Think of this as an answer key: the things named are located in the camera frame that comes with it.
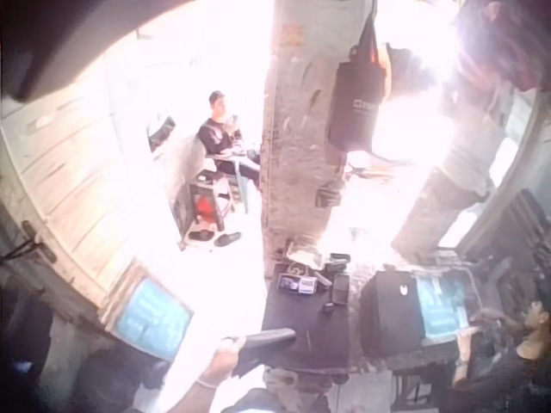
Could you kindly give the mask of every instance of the cell phone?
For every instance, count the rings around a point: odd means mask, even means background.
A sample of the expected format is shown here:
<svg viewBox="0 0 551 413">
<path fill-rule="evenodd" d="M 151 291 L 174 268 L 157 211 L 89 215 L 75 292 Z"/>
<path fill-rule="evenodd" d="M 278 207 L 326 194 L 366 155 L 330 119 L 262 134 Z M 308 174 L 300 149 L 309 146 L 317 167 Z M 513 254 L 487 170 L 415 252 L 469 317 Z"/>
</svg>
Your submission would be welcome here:
<svg viewBox="0 0 551 413">
<path fill-rule="evenodd" d="M 348 304 L 348 291 L 350 290 L 350 276 L 348 274 L 335 274 L 331 301 L 339 305 Z"/>
</svg>

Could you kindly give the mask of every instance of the seated man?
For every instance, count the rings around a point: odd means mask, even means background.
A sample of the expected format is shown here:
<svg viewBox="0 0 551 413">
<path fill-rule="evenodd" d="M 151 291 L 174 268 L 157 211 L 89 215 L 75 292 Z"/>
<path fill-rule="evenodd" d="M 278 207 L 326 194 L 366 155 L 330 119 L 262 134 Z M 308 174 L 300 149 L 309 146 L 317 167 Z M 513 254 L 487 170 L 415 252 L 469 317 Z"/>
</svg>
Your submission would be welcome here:
<svg viewBox="0 0 551 413">
<path fill-rule="evenodd" d="M 239 172 L 252 181 L 258 188 L 260 176 L 260 156 L 253 150 L 243 147 L 241 132 L 236 117 L 228 117 L 224 94 L 219 90 L 208 97 L 213 111 L 210 118 L 201 125 L 197 138 L 205 145 L 208 155 L 227 157 L 240 156 Z M 235 175 L 235 167 L 230 161 L 215 160 L 216 168 L 226 174 Z"/>
<path fill-rule="evenodd" d="M 460 337 L 460 360 L 453 384 L 447 391 L 443 412 L 527 411 L 531 397 L 527 391 L 549 386 L 549 350 L 551 349 L 551 299 L 531 304 L 524 324 L 493 310 L 484 310 L 486 319 L 501 321 L 518 336 L 517 346 L 494 357 L 492 365 L 477 377 L 468 377 L 471 356 L 470 336 Z"/>
</svg>

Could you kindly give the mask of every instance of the person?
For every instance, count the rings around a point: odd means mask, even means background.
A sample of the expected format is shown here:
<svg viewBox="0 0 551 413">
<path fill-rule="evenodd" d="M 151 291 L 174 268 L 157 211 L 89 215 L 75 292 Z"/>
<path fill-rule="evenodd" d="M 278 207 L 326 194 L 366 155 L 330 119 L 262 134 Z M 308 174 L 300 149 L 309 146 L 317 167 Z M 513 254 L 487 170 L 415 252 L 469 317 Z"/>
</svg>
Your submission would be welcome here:
<svg viewBox="0 0 551 413">
<path fill-rule="evenodd" d="M 239 350 L 244 345 L 245 338 L 222 340 L 208 367 L 169 413 L 208 413 L 218 386 L 238 365 Z"/>
<path fill-rule="evenodd" d="M 518 395 L 526 385 L 547 386 L 548 353 L 551 348 L 551 299 L 531 303 L 524 324 L 491 309 L 484 319 L 500 321 L 514 336 L 517 346 L 498 354 L 477 377 L 468 377 L 471 361 L 471 336 L 458 337 L 460 359 L 447 392 L 442 412 L 527 411 L 526 400 Z"/>
<path fill-rule="evenodd" d="M 239 172 L 251 179 L 258 188 L 260 177 L 260 156 L 245 148 L 243 136 L 238 128 L 237 118 L 228 116 L 226 99 L 222 92 L 215 90 L 208 97 L 212 114 L 199 128 L 197 137 L 205 145 L 208 155 L 218 155 L 215 160 L 217 170 L 225 174 L 235 175 L 235 166 L 229 160 L 220 157 L 240 156 Z"/>
</svg>

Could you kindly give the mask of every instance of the hanging punching bag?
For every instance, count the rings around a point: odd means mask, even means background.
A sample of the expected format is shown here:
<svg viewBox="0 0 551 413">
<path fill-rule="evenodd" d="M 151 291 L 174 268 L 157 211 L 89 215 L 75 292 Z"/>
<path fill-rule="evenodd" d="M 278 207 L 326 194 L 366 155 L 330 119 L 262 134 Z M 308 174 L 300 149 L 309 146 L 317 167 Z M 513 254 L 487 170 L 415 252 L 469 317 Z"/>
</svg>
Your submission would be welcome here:
<svg viewBox="0 0 551 413">
<path fill-rule="evenodd" d="M 375 6 L 358 45 L 350 50 L 350 61 L 337 69 L 326 133 L 339 151 L 371 152 L 386 75 L 379 64 L 374 22 Z"/>
</svg>

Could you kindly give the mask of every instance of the brick pillar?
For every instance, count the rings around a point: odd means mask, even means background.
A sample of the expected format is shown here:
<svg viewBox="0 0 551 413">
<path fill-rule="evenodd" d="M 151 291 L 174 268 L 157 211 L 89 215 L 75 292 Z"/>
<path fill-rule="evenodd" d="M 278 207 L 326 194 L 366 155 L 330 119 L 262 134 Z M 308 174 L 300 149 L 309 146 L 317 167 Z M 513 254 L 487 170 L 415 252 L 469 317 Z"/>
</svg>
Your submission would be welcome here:
<svg viewBox="0 0 551 413">
<path fill-rule="evenodd" d="M 335 73 L 357 43 L 371 7 L 370 0 L 276 3 L 262 150 L 266 258 L 287 237 L 318 237 L 326 227 L 331 209 L 317 208 L 315 195 L 340 174 L 325 161 Z"/>
</svg>

